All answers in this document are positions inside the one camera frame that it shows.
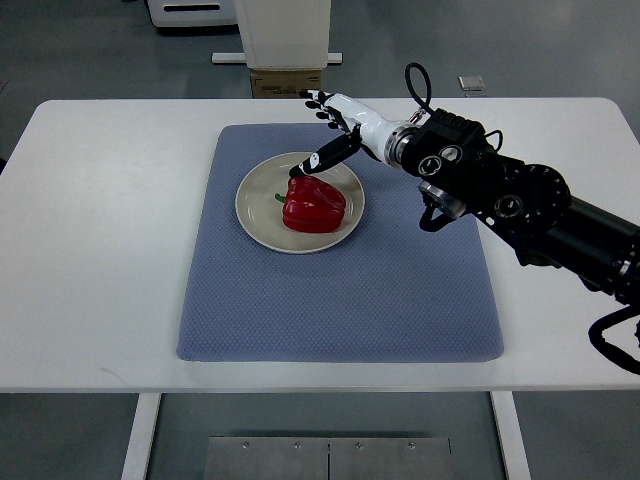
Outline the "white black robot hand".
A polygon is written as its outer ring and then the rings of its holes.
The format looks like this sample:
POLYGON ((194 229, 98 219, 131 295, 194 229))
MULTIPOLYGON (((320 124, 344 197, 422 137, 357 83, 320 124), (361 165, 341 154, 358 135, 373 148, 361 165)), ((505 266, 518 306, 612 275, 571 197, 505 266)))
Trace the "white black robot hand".
POLYGON ((324 172, 364 150, 375 161, 401 168, 400 144, 416 130, 407 122, 385 119, 369 106, 339 93, 301 90, 305 105, 342 135, 313 152, 289 171, 291 178, 324 172))

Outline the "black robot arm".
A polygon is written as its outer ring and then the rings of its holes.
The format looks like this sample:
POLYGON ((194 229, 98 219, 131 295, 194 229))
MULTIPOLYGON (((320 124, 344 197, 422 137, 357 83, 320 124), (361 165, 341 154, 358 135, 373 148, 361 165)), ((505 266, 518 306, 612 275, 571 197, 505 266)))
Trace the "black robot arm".
POLYGON ((552 167, 501 155, 479 122, 432 109, 431 98, 416 93, 412 70, 426 70, 416 62, 404 70, 418 109, 389 151, 422 180, 421 229, 435 232, 471 214, 514 250, 521 265, 565 268, 588 290, 613 296, 622 309, 596 320, 589 341, 608 361, 637 374, 638 359, 605 333, 639 316, 638 226, 573 196, 552 167))

